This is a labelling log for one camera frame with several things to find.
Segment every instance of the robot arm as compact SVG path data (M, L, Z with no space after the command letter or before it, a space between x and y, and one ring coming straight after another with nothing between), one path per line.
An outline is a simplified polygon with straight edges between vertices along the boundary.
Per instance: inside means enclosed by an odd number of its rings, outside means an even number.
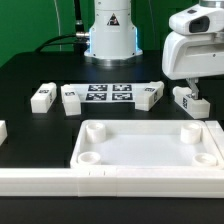
M224 74L224 0L201 0L173 15L169 25L173 32L165 41L163 72L172 80L187 79L191 89L175 88L175 101L193 118L206 118L210 104L198 99L196 83Z

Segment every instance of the black cable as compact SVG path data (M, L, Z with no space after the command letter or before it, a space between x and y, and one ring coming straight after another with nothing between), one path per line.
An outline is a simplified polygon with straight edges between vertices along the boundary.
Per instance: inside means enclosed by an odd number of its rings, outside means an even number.
M45 44L45 45L41 45L40 47L38 47L35 52L36 53L40 53L42 49L44 49L45 47L51 47L51 46L62 46L62 45L74 45L74 44L86 44L86 41L77 41L77 42L64 42L64 43L49 43L49 44Z
M54 38L51 38L50 40L46 41L45 43L43 43L40 47L38 47L35 52L40 52L46 45L52 43L52 42L55 42L57 40L63 40L63 39L67 39L67 38L74 38L76 37L75 34L66 34L66 35L61 35L61 36L58 36L58 37L54 37Z
M157 35L156 35L156 27L155 27L155 20L154 20L154 14L153 14L153 9L152 9L152 0L149 0L149 9L150 9L150 14L151 14L151 21L152 21L152 29L153 29L153 35L154 35L154 47L157 47Z
M79 0L74 0L74 7L75 7L75 18L76 18L76 20L82 20L81 7L80 7L80 1Z
M82 15L81 15L81 6L79 0L74 0L74 8L75 8L75 29L76 32L84 32L84 25L82 22Z

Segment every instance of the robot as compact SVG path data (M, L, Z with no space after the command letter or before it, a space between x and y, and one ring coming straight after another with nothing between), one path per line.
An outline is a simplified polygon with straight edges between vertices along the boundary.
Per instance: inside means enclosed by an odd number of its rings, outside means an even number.
M87 37L87 62L124 65L135 62L143 53L138 48L137 28L131 21L130 0L95 0L95 22Z
M173 15L169 26L173 32L165 41L163 72L171 80L187 79L190 88L174 88L175 101L193 118L207 118L210 104L199 99L196 83L224 74L224 0L200 0Z

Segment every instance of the small white part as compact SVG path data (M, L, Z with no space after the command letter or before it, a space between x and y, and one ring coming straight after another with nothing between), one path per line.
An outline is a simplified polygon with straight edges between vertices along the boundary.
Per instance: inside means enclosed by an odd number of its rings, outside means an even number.
M61 97L66 116L81 114L81 102L72 85L64 85L61 87Z
M89 143L101 143L106 139L106 127L103 123L94 122L86 125L86 136Z
M197 144L201 141L201 125L196 122L183 124L180 140L185 144Z
M149 85L135 97L135 109L149 111L163 96L164 83L150 82Z
M84 152L79 155L78 163L82 165L100 165L101 157L97 152Z
M57 96L56 89L53 82L42 84L30 100L32 113L47 113Z
M194 100L191 97L192 90L190 88L181 88L176 86L173 89L173 94L175 102L194 119L209 117L210 103L205 99Z
M192 160L192 166L196 167L211 167L216 165L217 159L209 153L199 153Z
M5 121L0 121L0 146L6 138L7 138L7 130Z

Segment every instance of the white plastic piece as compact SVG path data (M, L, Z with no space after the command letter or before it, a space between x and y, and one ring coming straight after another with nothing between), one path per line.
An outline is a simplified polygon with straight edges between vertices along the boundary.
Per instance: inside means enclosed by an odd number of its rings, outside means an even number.
M72 169L0 169L0 196L78 196Z
M199 153L192 160L192 166L196 167L211 167L216 165L217 159L209 153Z
M47 113L57 96L56 89L53 82L42 84L30 100L32 113Z
M7 138L7 130L5 121L0 121L0 146L5 141L6 138Z
M194 100L190 88L177 86L173 89L173 94L175 102L194 119L209 117L210 103L205 99Z
M135 97L135 109L149 111L163 96L164 83L150 82L149 85Z
M81 102L74 86L72 85L62 86L61 96L66 116L81 114Z
M201 125L195 122L183 124L180 139L185 144L197 144L201 141Z
M101 143L106 139L106 127L103 123L93 122L86 125L87 140L90 143Z
M97 152L84 152L79 155L78 163L82 165L100 165L101 157Z

